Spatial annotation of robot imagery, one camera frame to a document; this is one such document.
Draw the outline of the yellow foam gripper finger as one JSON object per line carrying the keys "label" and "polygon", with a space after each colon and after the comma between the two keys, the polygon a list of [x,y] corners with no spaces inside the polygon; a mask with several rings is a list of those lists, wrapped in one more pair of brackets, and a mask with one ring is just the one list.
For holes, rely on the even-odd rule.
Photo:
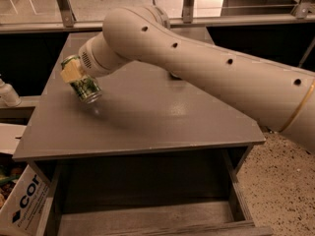
{"label": "yellow foam gripper finger", "polygon": [[72,83],[81,79],[85,75],[85,71],[78,59],[70,59],[62,63],[60,75],[65,83]]}

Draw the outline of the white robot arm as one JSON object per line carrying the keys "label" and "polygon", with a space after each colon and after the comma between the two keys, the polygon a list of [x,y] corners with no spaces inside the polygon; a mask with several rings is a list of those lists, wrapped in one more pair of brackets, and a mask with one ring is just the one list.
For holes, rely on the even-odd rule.
{"label": "white robot arm", "polygon": [[132,61],[156,65],[310,152],[315,151],[315,74],[179,35],[158,6],[109,11],[102,32],[62,63],[63,81],[92,102],[96,79]]}

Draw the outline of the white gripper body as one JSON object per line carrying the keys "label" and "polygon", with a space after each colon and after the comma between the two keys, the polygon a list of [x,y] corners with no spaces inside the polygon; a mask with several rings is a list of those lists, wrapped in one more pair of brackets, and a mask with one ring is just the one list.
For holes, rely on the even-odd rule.
{"label": "white gripper body", "polygon": [[79,49],[83,69],[91,76],[107,76],[128,63],[107,44],[102,33],[89,39]]}

